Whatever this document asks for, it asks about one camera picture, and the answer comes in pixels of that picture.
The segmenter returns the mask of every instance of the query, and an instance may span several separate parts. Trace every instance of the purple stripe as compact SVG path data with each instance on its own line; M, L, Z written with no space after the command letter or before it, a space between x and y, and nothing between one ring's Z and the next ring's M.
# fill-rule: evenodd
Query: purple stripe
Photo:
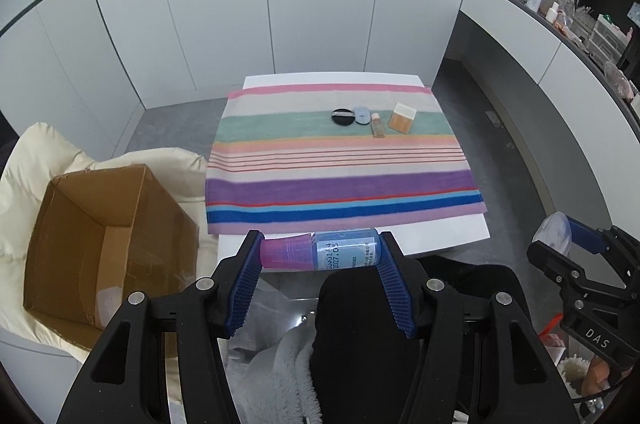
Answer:
M303 204L475 188L471 170L316 179L229 182L207 179L206 202Z
M475 215L485 213L484 202L466 204L463 206L451 206L425 211L411 211L410 213L392 213L389 215L377 215L372 217L353 217L348 219L309 220L293 223L255 224L224 223L209 224L209 233L212 235L245 235L250 229L259 229L266 235L276 233L313 233L315 231L333 231L340 229L355 229L358 227L399 226L400 224L413 224L429 220L448 219L462 215Z

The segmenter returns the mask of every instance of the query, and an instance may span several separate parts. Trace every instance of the striped towel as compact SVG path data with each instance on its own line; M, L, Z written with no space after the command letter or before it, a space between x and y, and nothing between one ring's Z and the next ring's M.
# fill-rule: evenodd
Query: striped towel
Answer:
M417 109L408 135L388 128L396 103ZM379 112L369 125L335 125L337 108ZM407 224L486 207L429 88L321 84L246 89L229 96L206 181L209 233L303 233Z

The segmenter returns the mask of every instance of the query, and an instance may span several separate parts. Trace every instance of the cardboard box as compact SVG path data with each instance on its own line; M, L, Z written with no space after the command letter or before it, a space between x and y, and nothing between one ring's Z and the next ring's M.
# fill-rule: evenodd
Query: cardboard box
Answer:
M27 253L24 308L91 349L123 299L194 281L198 226L145 165L53 178Z

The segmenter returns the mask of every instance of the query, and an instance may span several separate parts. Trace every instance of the blue gripper pad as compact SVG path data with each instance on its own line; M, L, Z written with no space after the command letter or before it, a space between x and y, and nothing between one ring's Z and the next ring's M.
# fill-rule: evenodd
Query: blue gripper pad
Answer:
M264 235L260 231L249 231L238 253L220 261L211 275L218 285L218 311L213 322L224 328L226 339L244 325L262 271L260 244L263 240Z
M384 233L380 235L380 261L376 267L396 325L408 339L412 339L416 334L412 297L383 236Z

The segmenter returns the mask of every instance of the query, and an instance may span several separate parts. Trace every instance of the white table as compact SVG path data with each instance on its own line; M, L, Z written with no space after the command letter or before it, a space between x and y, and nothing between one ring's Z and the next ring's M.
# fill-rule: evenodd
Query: white table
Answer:
M368 83L392 85L424 85L417 76L401 74L374 74L369 72L309 72L304 74L269 74L249 76L243 89L272 85L317 83ZM378 231L391 231L406 255L420 255L489 238L483 214L463 215L441 220L430 220L399 226L377 227ZM294 234L265 235L268 239L290 237ZM238 252L244 235L220 235L218 260L232 257Z

